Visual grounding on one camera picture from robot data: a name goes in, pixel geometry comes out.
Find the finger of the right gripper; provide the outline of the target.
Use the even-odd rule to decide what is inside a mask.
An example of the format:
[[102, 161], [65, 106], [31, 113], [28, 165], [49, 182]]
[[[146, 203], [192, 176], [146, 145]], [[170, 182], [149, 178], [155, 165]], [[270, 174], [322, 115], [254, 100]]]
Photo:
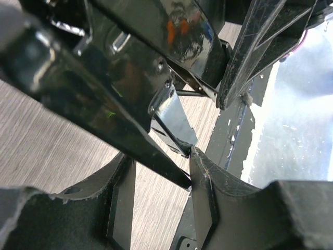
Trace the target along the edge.
[[316, 1], [251, 1], [228, 61], [216, 106], [227, 109], [248, 82], [293, 50]]

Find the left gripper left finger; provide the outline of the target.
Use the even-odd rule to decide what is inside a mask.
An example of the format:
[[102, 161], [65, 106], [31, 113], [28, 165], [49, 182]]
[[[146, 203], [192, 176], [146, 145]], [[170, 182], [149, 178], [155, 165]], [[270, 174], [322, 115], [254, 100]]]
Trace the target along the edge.
[[130, 249], [136, 163], [117, 156], [58, 194], [1, 189], [1, 249]]

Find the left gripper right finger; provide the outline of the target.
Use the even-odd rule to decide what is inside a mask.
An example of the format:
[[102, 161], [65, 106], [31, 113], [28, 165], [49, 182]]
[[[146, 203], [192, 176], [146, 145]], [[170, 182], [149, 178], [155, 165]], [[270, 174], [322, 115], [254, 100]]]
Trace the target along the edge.
[[199, 249], [332, 249], [332, 183], [247, 184], [192, 147], [190, 175]]

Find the black large stapler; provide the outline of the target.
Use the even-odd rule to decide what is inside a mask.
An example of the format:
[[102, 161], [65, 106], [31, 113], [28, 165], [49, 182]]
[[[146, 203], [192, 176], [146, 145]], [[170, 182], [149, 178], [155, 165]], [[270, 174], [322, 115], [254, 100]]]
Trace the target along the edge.
[[1, 75], [54, 113], [188, 189], [188, 174], [149, 136], [164, 127], [188, 155], [195, 134], [175, 105], [174, 73], [215, 92], [226, 42], [196, 1], [1, 4]]

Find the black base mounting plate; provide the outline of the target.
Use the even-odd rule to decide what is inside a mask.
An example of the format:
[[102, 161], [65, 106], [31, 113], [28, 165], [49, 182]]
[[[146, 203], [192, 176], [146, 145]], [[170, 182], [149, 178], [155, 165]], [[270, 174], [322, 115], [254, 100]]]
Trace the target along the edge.
[[221, 249], [236, 240], [232, 220], [245, 195], [257, 188], [240, 179], [252, 141], [255, 118], [242, 97], [216, 121], [206, 152], [195, 148], [190, 160], [194, 178], [171, 249]]

